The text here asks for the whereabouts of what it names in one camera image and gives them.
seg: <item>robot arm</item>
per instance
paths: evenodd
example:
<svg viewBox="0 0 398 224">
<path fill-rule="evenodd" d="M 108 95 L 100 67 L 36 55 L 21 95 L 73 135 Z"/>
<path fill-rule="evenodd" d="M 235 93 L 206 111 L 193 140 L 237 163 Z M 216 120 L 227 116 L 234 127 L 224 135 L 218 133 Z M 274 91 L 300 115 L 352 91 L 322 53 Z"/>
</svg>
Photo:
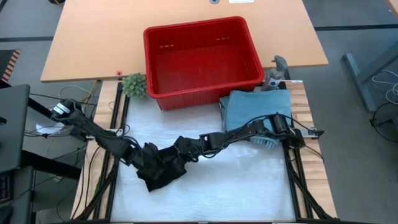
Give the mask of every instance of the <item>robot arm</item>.
<svg viewBox="0 0 398 224">
<path fill-rule="evenodd" d="M 159 150 L 150 142 L 141 147 L 134 138 L 117 136 L 114 132 L 104 130 L 88 119 L 81 112 L 79 102 L 74 100 L 62 100 L 51 112 L 55 121 L 79 127 L 94 136 L 99 146 L 110 151 L 121 162 L 133 165 L 149 191 L 164 187 L 184 175 L 187 172 L 186 163 L 198 162 L 200 156 L 214 157 L 230 144 L 255 135 L 287 140 L 292 147 L 305 145 L 301 132 L 290 128 L 285 116 L 281 114 L 262 116 L 261 119 L 254 119 L 251 123 L 226 133 L 202 134 L 199 139 L 180 136 L 173 146 Z M 271 122 L 272 131 L 264 126 L 265 119 Z"/>
</svg>

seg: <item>desk leg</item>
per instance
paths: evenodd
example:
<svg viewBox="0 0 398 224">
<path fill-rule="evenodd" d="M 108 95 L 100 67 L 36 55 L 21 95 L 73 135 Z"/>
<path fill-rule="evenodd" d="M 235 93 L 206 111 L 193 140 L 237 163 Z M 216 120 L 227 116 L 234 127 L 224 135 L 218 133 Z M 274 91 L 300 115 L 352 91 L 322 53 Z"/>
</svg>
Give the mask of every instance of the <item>desk leg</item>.
<svg viewBox="0 0 398 224">
<path fill-rule="evenodd" d="M 377 75 L 381 70 L 385 69 L 392 62 L 398 59 L 398 42 L 393 44 L 386 52 L 379 56 L 372 64 L 366 69 L 360 70 L 355 59 L 351 53 L 344 54 L 343 60 L 347 63 L 351 75 L 354 77 L 356 86 L 361 92 L 362 99 L 365 102 L 366 109 L 369 112 L 376 110 L 376 105 L 373 102 L 373 98 L 369 91 L 366 82 L 372 79 L 373 76 Z"/>
<path fill-rule="evenodd" d="M 0 88 L 8 88 L 8 87 L 11 87 L 11 85 L 0 80 Z M 37 112 L 51 119 L 51 111 L 47 109 L 45 106 L 33 100 L 32 98 L 29 98 L 27 105 L 33 110 L 36 110 Z"/>
<path fill-rule="evenodd" d="M 21 167 L 33 166 L 35 170 L 79 180 L 81 169 L 22 150 Z"/>
</svg>

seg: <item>red plastic basket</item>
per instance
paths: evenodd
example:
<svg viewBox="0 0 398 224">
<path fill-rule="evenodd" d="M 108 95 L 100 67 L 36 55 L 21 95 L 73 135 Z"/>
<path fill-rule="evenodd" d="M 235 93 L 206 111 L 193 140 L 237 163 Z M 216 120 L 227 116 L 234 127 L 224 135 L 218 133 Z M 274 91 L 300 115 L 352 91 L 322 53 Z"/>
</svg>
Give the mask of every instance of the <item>red plastic basket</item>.
<svg viewBox="0 0 398 224">
<path fill-rule="evenodd" d="M 264 80 L 242 17 L 150 27 L 144 45 L 148 95 L 162 110 L 216 103 Z"/>
</svg>

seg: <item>blue cloth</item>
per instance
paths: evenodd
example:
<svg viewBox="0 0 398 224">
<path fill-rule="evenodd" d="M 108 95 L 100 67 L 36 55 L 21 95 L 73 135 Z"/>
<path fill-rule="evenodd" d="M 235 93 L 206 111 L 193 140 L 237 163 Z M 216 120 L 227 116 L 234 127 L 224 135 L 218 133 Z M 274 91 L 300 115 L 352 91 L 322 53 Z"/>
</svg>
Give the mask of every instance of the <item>blue cloth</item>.
<svg viewBox="0 0 398 224">
<path fill-rule="evenodd" d="M 290 94 L 288 90 L 274 90 L 261 92 L 232 91 L 229 96 L 220 98 L 221 116 L 223 128 L 226 131 L 236 129 L 249 120 L 276 112 L 291 116 Z M 264 126 L 272 131 L 268 119 L 264 120 Z M 250 141 L 264 144 L 269 148 L 279 143 L 278 140 L 264 136 L 254 136 Z"/>
</svg>

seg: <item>green plush toy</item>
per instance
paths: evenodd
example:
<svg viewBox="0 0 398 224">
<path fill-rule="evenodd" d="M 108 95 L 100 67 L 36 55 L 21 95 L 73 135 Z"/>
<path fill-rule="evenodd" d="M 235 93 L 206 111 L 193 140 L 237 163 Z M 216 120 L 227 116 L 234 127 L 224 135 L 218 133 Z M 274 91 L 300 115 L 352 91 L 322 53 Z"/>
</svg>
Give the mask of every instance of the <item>green plush toy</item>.
<svg viewBox="0 0 398 224">
<path fill-rule="evenodd" d="M 143 99 L 147 95 L 147 77 L 135 73 L 123 78 L 123 93 L 128 97 Z"/>
</svg>

